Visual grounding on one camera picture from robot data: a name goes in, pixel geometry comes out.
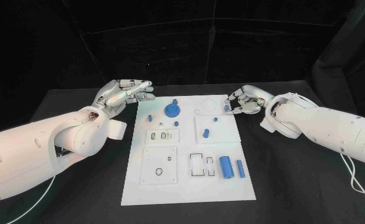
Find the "table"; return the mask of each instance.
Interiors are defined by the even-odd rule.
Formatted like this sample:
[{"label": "table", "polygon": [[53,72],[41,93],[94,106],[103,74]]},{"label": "table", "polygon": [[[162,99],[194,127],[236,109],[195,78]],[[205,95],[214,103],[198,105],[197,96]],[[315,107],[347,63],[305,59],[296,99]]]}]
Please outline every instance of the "table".
[{"label": "table", "polygon": [[[156,96],[231,94],[243,84],[158,86]],[[298,92],[319,105],[305,81],[252,83],[275,95]],[[99,89],[51,90],[32,121],[80,110]],[[51,190],[18,223],[364,223],[365,196],[350,185],[338,153],[314,143],[270,133],[260,126],[263,112],[236,116],[256,201],[203,202],[122,207],[138,104],[116,117],[129,126],[123,141],[109,139],[102,151],[55,178]],[[365,184],[365,164],[355,161]],[[0,223],[25,213],[50,181],[0,201]]]}]

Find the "blue component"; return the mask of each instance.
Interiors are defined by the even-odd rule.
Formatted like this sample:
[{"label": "blue component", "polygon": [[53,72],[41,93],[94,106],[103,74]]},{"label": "blue component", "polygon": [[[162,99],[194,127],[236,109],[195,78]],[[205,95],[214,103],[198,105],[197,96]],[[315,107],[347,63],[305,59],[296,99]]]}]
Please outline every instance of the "blue component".
[{"label": "blue component", "polygon": [[221,163],[221,168],[223,168],[223,177],[234,178],[234,170],[233,170],[230,157],[221,157],[220,163]]},{"label": "blue component", "polygon": [[208,138],[208,136],[210,136],[210,129],[205,129],[204,130],[204,138]]},{"label": "blue component", "polygon": [[243,167],[243,161],[237,160],[237,166],[239,166],[239,171],[240,171],[240,177],[246,177],[246,172],[244,172],[244,167]]},{"label": "blue component", "polygon": [[168,117],[174,118],[179,115],[181,113],[181,107],[178,104],[169,104],[165,108],[165,114]]}]

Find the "robotic hand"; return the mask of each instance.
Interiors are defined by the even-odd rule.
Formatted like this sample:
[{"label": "robotic hand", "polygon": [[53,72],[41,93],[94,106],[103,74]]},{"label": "robotic hand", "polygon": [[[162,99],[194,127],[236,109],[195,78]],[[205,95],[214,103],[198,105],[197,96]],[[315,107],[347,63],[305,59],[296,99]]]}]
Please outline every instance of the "robotic hand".
[{"label": "robotic hand", "polygon": [[[25,192],[97,154],[107,137],[123,139],[126,123],[112,120],[126,104],[155,100],[152,82],[113,80],[93,105],[0,133],[0,200]],[[57,154],[55,145],[64,148]]]},{"label": "robotic hand", "polygon": [[227,114],[256,114],[265,108],[262,126],[296,139],[304,133],[318,144],[365,162],[365,118],[319,107],[304,96],[288,93],[275,96],[260,88],[244,85],[229,97],[239,98],[240,107]]}]

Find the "white robotic arm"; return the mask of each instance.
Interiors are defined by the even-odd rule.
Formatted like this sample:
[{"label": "white robotic arm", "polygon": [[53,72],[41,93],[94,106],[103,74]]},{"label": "white robotic arm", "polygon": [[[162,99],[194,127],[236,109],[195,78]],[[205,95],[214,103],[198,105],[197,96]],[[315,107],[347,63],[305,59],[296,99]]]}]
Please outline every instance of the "white robotic arm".
[{"label": "white robotic arm", "polygon": [[365,162],[365,118],[319,107],[298,94],[275,96],[252,85],[243,86],[226,103],[236,98],[242,107],[227,114],[254,114],[265,107],[262,126],[272,133],[279,131],[293,139],[304,133],[314,142]]},{"label": "white robotic arm", "polygon": [[[146,93],[154,91],[151,85],[142,80],[113,80],[91,106],[0,133],[0,199],[25,192],[94,155],[107,137],[123,139],[126,123],[112,118],[128,103],[156,98]],[[64,148],[60,154],[55,145]]]}]

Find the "blue knob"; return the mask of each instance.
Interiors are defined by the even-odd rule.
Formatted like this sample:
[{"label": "blue knob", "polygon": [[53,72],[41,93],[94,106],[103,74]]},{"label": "blue knob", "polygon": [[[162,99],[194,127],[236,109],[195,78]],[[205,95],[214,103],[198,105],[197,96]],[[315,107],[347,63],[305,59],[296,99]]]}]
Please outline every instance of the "blue knob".
[{"label": "blue knob", "polygon": [[204,130],[204,138],[208,138],[208,136],[210,136],[210,129],[205,129]]}]

